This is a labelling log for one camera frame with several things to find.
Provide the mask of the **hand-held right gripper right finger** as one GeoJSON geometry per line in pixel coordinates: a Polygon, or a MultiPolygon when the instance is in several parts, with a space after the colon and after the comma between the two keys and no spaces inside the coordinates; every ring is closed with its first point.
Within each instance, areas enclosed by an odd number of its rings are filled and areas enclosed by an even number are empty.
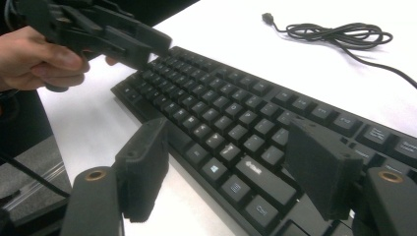
{"type": "Polygon", "coordinates": [[[363,159],[341,136],[308,120],[289,126],[285,165],[324,220],[346,219],[363,159]]]}

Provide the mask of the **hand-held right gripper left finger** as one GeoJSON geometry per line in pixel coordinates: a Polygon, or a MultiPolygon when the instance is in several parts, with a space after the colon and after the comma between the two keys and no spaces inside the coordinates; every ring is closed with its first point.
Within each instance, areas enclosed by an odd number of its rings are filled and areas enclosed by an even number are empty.
{"type": "Polygon", "coordinates": [[[131,222],[146,222],[168,172],[168,124],[147,121],[116,154],[119,205],[131,222]]]}

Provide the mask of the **black computer keyboard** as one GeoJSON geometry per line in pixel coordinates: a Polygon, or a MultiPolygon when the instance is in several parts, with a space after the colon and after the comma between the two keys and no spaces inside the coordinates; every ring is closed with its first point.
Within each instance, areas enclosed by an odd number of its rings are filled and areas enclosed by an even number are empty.
{"type": "Polygon", "coordinates": [[[249,236],[417,236],[417,138],[180,47],[114,88],[249,236]],[[285,165],[308,120],[363,159],[346,219],[324,220],[285,165]]]}

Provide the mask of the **aluminium floor rail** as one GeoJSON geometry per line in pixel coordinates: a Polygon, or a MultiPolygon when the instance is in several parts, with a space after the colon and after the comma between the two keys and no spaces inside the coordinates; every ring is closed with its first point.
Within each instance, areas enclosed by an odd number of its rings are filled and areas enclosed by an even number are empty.
{"type": "MultiPolygon", "coordinates": [[[[62,161],[43,166],[39,174],[65,193],[71,192],[71,183],[62,161]]],[[[9,164],[0,167],[0,199],[6,197],[11,199],[0,207],[11,212],[35,211],[63,200],[62,196],[9,164]]]]}

